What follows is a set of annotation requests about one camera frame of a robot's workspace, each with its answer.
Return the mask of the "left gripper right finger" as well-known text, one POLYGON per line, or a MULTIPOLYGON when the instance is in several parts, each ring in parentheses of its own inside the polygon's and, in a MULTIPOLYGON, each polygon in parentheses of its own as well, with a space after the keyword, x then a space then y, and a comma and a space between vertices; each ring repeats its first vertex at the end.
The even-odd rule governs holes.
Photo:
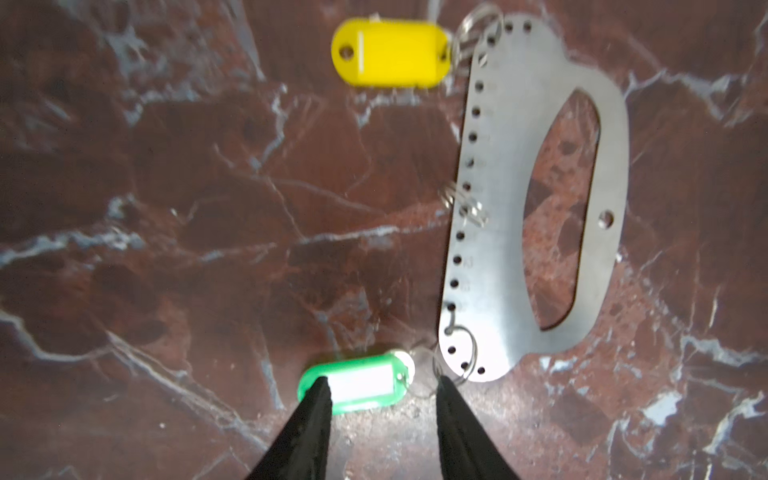
POLYGON ((445 375, 438 380, 436 420, 444 479, 520 479, 497 450, 454 382, 445 375))

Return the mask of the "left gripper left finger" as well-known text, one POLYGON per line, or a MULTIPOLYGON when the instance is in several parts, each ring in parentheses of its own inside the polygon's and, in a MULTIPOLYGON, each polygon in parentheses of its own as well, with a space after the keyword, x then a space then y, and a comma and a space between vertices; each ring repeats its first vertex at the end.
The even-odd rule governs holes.
POLYGON ((325 479, 332 405, 328 380, 319 377, 246 479, 325 479))

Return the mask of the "yellow capped key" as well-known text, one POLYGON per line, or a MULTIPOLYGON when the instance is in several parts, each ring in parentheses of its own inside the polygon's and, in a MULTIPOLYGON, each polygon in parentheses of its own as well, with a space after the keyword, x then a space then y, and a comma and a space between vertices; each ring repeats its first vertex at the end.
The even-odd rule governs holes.
POLYGON ((352 18, 334 32, 330 54, 355 87, 432 88, 451 70, 448 35, 429 22, 352 18))

